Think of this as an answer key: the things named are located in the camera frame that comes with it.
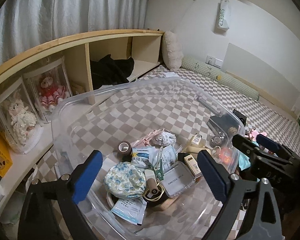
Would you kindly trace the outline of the beige KINYO case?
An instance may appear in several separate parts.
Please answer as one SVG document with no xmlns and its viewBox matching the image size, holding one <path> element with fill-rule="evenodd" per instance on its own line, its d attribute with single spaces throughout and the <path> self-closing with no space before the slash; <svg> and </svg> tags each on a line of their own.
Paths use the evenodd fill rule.
<svg viewBox="0 0 300 240">
<path fill-rule="evenodd" d="M 183 153 L 191 154 L 195 159 L 197 159 L 198 153 L 200 151 L 207 151 L 209 154 L 211 154 L 211 150 L 207 147 L 188 145 L 182 150 Z"/>
</svg>

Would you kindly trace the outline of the floral fabric pouch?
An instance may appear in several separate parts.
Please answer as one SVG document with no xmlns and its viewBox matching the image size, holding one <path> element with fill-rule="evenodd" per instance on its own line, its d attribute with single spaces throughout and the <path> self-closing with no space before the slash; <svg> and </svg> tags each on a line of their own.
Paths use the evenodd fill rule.
<svg viewBox="0 0 300 240">
<path fill-rule="evenodd" d="M 104 177 L 106 190 L 119 199 L 142 197 L 146 190 L 144 172 L 129 162 L 118 163 Z"/>
</svg>

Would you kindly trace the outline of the white clear plastic box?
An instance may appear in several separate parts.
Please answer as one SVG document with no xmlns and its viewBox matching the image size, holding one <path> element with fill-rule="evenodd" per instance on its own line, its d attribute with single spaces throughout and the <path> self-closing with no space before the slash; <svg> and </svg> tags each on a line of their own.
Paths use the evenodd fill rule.
<svg viewBox="0 0 300 240">
<path fill-rule="evenodd" d="M 194 183 L 195 178 L 191 171 L 179 161 L 164 173 L 164 179 L 161 181 L 167 196 L 170 198 L 179 196 Z"/>
</svg>

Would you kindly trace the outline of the teal wet wipes pack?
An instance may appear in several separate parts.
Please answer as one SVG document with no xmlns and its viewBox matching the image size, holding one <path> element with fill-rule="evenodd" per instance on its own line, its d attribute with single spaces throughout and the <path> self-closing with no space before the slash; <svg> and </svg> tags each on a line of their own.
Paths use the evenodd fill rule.
<svg viewBox="0 0 300 240">
<path fill-rule="evenodd" d="M 240 152 L 239 153 L 239 159 L 238 159 L 238 165 L 241 171 L 246 170 L 251 166 L 249 157 L 246 156 L 244 153 Z"/>
</svg>

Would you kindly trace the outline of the black box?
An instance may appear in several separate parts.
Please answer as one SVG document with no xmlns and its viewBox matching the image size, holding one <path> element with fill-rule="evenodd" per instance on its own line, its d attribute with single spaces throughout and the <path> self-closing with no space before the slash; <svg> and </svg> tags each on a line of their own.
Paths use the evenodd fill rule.
<svg viewBox="0 0 300 240">
<path fill-rule="evenodd" d="M 242 114 L 241 112 L 239 112 L 238 110 L 236 110 L 236 109 L 233 109 L 233 114 L 235 115 L 235 116 L 237 116 L 238 118 L 239 118 L 239 120 L 242 122 L 242 124 L 245 126 L 246 125 L 246 123 L 247 123 L 247 117 L 244 115 L 244 114 Z"/>
</svg>

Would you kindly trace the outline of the red snack packet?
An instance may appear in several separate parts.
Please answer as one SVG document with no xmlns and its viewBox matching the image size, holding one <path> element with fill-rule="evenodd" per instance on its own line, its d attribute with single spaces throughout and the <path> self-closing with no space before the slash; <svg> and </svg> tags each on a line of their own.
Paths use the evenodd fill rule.
<svg viewBox="0 0 300 240">
<path fill-rule="evenodd" d="M 222 163 L 229 165 L 232 162 L 232 150 L 229 148 L 222 148 L 218 154 Z"/>
</svg>

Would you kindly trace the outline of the white dress doll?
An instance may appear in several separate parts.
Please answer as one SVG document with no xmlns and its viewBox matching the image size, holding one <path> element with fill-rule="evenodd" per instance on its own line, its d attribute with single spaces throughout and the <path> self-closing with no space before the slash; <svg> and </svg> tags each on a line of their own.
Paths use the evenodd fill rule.
<svg viewBox="0 0 300 240">
<path fill-rule="evenodd" d="M 12 127 L 13 135 L 17 142 L 24 146 L 32 137 L 31 131 L 35 129 L 37 118 L 25 105 L 18 91 L 9 96 L 4 103 L 8 111 L 8 121 Z"/>
</svg>

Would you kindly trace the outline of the green bolster pillow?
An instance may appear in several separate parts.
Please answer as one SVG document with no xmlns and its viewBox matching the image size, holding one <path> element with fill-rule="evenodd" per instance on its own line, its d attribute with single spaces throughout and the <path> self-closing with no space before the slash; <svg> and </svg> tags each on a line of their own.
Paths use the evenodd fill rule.
<svg viewBox="0 0 300 240">
<path fill-rule="evenodd" d="M 217 82 L 219 85 L 229 87 L 253 100 L 259 100 L 260 94 L 257 90 L 251 88 L 242 81 L 239 81 L 230 74 L 226 74 L 220 69 L 198 61 L 191 56 L 183 57 L 181 67 L 199 73 L 202 76 Z"/>
</svg>

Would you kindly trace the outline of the white blue mask packet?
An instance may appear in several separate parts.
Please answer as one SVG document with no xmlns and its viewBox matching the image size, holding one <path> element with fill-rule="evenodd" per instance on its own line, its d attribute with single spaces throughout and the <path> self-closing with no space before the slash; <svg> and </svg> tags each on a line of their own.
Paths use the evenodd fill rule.
<svg viewBox="0 0 300 240">
<path fill-rule="evenodd" d="M 148 162 L 152 161 L 154 152 L 152 146 L 132 148 L 131 164 L 139 168 L 147 168 Z"/>
</svg>

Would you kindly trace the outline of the red dress doll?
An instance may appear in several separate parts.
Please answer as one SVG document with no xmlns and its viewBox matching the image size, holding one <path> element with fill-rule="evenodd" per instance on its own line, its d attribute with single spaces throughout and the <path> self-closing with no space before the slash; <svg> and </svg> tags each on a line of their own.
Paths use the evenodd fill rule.
<svg viewBox="0 0 300 240">
<path fill-rule="evenodd" d="M 61 101 L 70 96 L 67 88 L 56 83 L 51 76 L 40 79 L 39 84 L 39 100 L 47 111 L 52 112 Z"/>
</svg>

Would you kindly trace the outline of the white fluffy pillow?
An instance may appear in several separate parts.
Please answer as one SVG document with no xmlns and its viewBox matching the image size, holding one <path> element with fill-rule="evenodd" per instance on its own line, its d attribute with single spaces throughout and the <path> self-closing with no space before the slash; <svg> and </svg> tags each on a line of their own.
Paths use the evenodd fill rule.
<svg viewBox="0 0 300 240">
<path fill-rule="evenodd" d="M 175 33 L 166 31 L 162 38 L 162 58 L 164 64 L 170 71 L 178 70 L 181 67 L 184 57 L 182 46 Z"/>
</svg>

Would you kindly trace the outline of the white hanging paper bag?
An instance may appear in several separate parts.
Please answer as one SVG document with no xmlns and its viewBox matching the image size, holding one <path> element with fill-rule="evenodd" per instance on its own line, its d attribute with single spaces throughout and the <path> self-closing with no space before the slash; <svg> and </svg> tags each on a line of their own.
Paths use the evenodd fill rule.
<svg viewBox="0 0 300 240">
<path fill-rule="evenodd" d="M 218 4 L 216 27 L 222 31 L 230 28 L 231 5 L 229 0 L 221 0 Z"/>
</svg>

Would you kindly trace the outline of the black clothing on shelf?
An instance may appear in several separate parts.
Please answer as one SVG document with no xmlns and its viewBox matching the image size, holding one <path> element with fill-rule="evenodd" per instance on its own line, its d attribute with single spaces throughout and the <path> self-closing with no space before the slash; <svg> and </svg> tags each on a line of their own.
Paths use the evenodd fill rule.
<svg viewBox="0 0 300 240">
<path fill-rule="evenodd" d="M 128 77 L 134 70 L 134 59 L 129 57 L 114 60 L 108 54 L 97 62 L 90 61 L 90 70 L 93 89 L 129 83 Z"/>
</svg>

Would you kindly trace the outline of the grey window curtain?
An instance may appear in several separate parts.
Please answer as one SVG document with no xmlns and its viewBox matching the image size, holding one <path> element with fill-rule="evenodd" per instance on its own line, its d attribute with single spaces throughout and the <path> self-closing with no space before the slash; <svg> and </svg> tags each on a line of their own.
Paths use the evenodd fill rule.
<svg viewBox="0 0 300 240">
<path fill-rule="evenodd" d="M 148 0 L 6 0 L 0 8 L 0 65 L 61 37 L 143 29 Z"/>
</svg>

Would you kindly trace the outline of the wall power outlet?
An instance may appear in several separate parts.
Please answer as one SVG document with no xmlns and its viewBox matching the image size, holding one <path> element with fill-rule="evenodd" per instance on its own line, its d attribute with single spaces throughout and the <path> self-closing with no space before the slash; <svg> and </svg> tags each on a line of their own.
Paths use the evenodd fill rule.
<svg viewBox="0 0 300 240">
<path fill-rule="evenodd" d="M 221 67 L 223 65 L 223 60 L 220 60 L 220 59 L 217 59 L 217 58 L 207 55 L 205 63 L 221 69 Z"/>
</svg>

